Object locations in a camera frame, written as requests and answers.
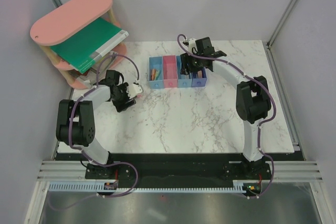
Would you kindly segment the green mini stapler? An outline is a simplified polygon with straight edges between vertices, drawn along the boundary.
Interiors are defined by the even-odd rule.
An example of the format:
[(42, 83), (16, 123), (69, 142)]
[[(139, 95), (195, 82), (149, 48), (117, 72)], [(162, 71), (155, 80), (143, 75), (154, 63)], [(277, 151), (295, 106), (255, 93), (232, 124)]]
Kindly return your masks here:
[(156, 69), (156, 70), (155, 70), (155, 80), (159, 80), (159, 78), (160, 78), (160, 74), (161, 74), (161, 71), (158, 70), (158, 69)]

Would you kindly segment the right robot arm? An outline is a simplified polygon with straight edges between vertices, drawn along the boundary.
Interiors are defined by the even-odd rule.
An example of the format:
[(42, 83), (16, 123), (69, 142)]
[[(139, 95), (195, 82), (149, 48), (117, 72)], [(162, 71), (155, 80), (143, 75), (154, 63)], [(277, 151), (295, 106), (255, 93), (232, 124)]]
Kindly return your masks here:
[(256, 161), (262, 159), (260, 135), (261, 125), (268, 122), (268, 112), (273, 110), (270, 118), (276, 115), (276, 105), (268, 90), (264, 76), (250, 77), (227, 60), (221, 50), (216, 51), (210, 38), (187, 38), (180, 34), (177, 43), (184, 51), (181, 55), (181, 75), (194, 75), (204, 69), (220, 75), (236, 89), (236, 112), (244, 124), (243, 157), (247, 162), (240, 166), (241, 174), (248, 179), (259, 173)]

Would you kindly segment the pink eraser stick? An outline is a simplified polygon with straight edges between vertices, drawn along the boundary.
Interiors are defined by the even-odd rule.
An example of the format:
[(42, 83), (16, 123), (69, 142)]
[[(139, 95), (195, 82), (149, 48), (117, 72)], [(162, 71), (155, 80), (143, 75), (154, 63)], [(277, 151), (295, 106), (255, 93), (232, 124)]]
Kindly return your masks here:
[(197, 78), (198, 78), (198, 79), (203, 78), (203, 73), (202, 73), (201, 70), (197, 72)]

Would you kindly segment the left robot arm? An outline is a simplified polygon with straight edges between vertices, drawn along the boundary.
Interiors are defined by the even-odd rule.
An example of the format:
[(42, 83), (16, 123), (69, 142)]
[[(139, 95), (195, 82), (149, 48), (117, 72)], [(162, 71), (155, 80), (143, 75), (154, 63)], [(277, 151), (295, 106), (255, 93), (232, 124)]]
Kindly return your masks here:
[(106, 77), (95, 84), (76, 100), (63, 99), (59, 102), (56, 139), (73, 150), (78, 150), (103, 178), (115, 173), (112, 154), (96, 138), (94, 111), (106, 102), (112, 102), (118, 113), (136, 104), (136, 98), (143, 88), (136, 80), (124, 81), (124, 76), (115, 70), (108, 70)]

